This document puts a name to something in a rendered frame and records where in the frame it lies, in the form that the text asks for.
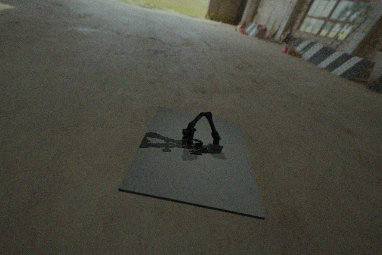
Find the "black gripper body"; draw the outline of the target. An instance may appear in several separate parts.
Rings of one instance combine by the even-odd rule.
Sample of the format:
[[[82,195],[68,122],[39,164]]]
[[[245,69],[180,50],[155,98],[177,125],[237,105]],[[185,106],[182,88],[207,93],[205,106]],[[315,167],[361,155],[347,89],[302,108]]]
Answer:
[[[187,141],[187,144],[188,144],[188,145],[193,145],[193,141],[192,141],[192,139],[193,139],[193,135],[190,135],[190,134],[189,134],[189,140]]]

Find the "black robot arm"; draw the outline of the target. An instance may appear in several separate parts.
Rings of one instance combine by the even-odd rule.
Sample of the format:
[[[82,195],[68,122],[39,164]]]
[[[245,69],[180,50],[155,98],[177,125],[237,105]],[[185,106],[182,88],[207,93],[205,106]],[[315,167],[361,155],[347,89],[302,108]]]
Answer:
[[[209,121],[209,124],[210,124],[210,127],[211,127],[211,130],[212,130],[212,137],[213,137],[213,144],[214,145],[219,145],[219,141],[220,141],[220,136],[218,134],[218,132],[216,131],[215,129],[215,126],[214,126],[214,123],[212,121],[212,113],[211,112],[201,112],[192,122],[190,122],[188,124],[188,127],[186,129],[183,129],[183,135],[184,135],[184,139],[189,139],[189,134],[190,135],[194,135],[194,132],[196,131],[196,128],[193,128],[196,123],[202,118],[202,116],[206,116],[207,120]]]

